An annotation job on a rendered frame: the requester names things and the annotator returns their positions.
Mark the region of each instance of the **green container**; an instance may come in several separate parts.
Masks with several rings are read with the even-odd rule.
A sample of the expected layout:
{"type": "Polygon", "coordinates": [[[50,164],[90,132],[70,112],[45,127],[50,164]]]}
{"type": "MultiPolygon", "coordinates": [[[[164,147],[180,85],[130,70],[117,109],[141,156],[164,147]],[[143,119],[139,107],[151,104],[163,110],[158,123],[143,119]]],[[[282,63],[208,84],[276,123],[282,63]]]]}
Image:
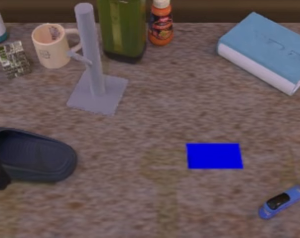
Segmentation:
{"type": "Polygon", "coordinates": [[[97,0],[97,4],[105,55],[138,62],[146,48],[145,0],[97,0]]]}

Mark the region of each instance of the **mug handle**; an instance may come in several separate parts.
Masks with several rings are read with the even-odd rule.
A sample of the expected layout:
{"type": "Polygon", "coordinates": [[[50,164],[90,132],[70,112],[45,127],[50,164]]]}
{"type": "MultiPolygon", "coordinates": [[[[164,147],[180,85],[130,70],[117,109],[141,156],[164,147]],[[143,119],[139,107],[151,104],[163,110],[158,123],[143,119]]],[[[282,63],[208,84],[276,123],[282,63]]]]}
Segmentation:
{"type": "MultiPolygon", "coordinates": [[[[78,35],[80,37],[79,30],[76,28],[65,29],[65,34],[66,35],[74,34],[74,35],[78,35]]],[[[82,46],[81,46],[81,43],[79,42],[76,46],[71,47],[70,51],[75,53],[75,52],[79,51],[81,48],[82,48],[82,46]]]]}

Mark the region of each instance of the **brown granite countertop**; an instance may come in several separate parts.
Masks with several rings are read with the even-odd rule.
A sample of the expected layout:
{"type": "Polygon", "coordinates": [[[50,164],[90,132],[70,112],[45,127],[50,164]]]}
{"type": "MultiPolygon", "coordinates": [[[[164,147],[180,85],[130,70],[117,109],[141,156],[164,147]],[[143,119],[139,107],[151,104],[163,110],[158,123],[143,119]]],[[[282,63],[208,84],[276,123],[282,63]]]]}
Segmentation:
{"type": "Polygon", "coordinates": [[[0,238],[300,238],[300,203],[257,216],[300,182],[300,90],[289,97],[217,56],[233,24],[176,24],[174,41],[149,45],[137,65],[103,57],[107,74],[129,80],[113,117],[66,106],[84,66],[41,67],[37,25],[8,24],[34,68],[12,81],[0,70],[0,126],[64,141],[79,165],[57,184],[0,192],[0,238]],[[206,141],[239,142],[244,169],[187,171],[185,143],[206,141]]]}

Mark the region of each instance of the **white bottle cap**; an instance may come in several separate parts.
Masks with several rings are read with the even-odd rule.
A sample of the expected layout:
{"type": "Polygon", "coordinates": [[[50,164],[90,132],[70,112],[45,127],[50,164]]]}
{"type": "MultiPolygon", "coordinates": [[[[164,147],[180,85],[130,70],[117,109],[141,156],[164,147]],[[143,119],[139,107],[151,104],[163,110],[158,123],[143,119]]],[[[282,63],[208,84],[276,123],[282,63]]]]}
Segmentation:
{"type": "Polygon", "coordinates": [[[156,8],[166,8],[170,5],[170,0],[153,0],[153,5],[156,8]]]}

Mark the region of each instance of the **orange bottle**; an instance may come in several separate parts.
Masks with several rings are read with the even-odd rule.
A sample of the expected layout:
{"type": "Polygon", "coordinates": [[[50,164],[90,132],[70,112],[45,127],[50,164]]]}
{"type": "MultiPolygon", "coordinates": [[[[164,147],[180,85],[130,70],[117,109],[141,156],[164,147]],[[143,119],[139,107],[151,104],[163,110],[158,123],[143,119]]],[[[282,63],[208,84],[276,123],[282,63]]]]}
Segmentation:
{"type": "Polygon", "coordinates": [[[148,38],[157,46],[167,45],[173,38],[172,7],[170,0],[153,0],[148,38]]]}

